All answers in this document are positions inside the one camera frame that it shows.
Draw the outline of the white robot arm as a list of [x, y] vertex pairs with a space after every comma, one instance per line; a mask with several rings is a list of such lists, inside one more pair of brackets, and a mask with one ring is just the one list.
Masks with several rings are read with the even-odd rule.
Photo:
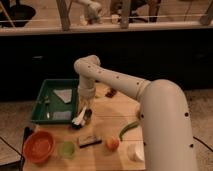
[[139, 102], [146, 171], [198, 171], [189, 107], [177, 84], [104, 69], [95, 55], [77, 59], [74, 70], [85, 100], [99, 81]]

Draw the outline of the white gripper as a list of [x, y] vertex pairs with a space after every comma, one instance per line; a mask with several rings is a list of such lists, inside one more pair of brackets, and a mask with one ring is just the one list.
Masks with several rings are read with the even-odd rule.
[[95, 97], [95, 88], [78, 87], [78, 96], [79, 96], [78, 112], [81, 112], [84, 107], [89, 109]]

